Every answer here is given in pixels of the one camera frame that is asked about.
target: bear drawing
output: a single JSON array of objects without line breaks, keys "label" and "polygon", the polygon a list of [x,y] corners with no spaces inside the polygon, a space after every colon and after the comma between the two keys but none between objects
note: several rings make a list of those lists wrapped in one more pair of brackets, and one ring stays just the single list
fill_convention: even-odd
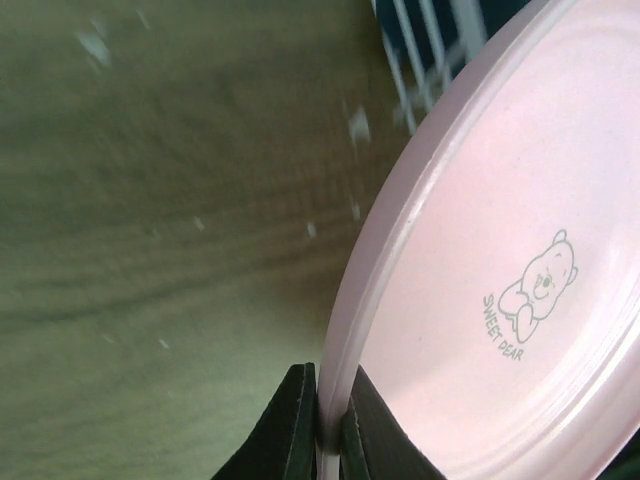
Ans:
[{"label": "bear drawing", "polygon": [[560,230],[547,250],[525,268],[522,278],[500,296],[498,309],[511,322],[518,342],[525,343],[538,323],[552,312],[567,285],[578,275],[567,232]]}]

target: winnie the pooh illustration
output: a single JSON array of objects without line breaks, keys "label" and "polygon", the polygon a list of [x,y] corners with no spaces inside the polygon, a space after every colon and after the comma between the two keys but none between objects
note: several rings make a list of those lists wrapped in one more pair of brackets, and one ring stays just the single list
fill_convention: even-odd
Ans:
[{"label": "winnie the pooh illustration", "polygon": [[560,230],[544,253],[535,257],[522,278],[500,296],[498,309],[511,322],[518,342],[525,343],[549,316],[567,285],[578,275],[567,232]]}]

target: plate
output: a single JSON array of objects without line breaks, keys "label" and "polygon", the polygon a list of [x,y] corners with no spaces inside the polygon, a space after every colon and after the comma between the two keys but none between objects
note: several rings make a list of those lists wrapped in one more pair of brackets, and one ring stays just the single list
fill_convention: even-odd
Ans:
[{"label": "plate", "polygon": [[640,426],[640,3],[534,1],[456,78],[367,218],[319,378],[358,364],[450,480],[592,479]]}]

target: bear logo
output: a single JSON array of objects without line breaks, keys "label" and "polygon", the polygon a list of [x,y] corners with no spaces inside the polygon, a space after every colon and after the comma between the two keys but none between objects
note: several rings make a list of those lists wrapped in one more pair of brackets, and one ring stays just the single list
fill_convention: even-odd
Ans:
[{"label": "bear logo", "polygon": [[531,338],[577,275],[573,247],[567,241],[567,232],[560,230],[551,246],[527,265],[522,278],[500,295],[498,309],[511,322],[518,342]]}]

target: bear face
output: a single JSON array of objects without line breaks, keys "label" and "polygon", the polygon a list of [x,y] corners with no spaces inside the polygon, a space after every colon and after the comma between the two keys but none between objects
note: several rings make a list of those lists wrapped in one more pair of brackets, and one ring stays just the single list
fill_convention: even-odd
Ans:
[{"label": "bear face", "polygon": [[573,266],[573,248],[566,241],[566,232],[556,235],[554,243],[534,258],[522,276],[521,292],[529,297],[533,317],[542,320],[549,316],[556,301],[576,278]]}]

